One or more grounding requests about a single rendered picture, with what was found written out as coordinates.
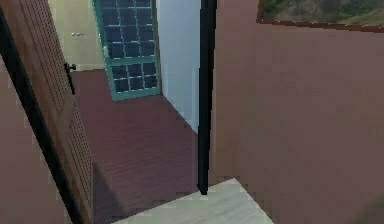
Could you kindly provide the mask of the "brown framed landscape picture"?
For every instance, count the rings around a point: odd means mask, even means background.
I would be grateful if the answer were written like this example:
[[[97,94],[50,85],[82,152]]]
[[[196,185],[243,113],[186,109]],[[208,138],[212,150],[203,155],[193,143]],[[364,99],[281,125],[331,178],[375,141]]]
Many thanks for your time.
[[[384,0],[259,0],[257,22],[384,33]]]

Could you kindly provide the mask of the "green glass-paned room door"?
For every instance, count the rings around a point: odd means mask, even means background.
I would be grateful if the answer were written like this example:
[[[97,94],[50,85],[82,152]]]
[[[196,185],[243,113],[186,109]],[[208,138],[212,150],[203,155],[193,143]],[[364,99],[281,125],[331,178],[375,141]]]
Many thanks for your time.
[[[159,94],[154,0],[93,0],[93,6],[112,99]]]

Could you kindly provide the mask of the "brown wooden room door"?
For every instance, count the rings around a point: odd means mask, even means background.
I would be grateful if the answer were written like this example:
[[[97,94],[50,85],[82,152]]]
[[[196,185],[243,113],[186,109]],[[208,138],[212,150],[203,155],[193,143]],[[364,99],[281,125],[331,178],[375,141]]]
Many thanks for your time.
[[[93,224],[92,156],[48,0],[0,0],[56,164],[73,224]]]

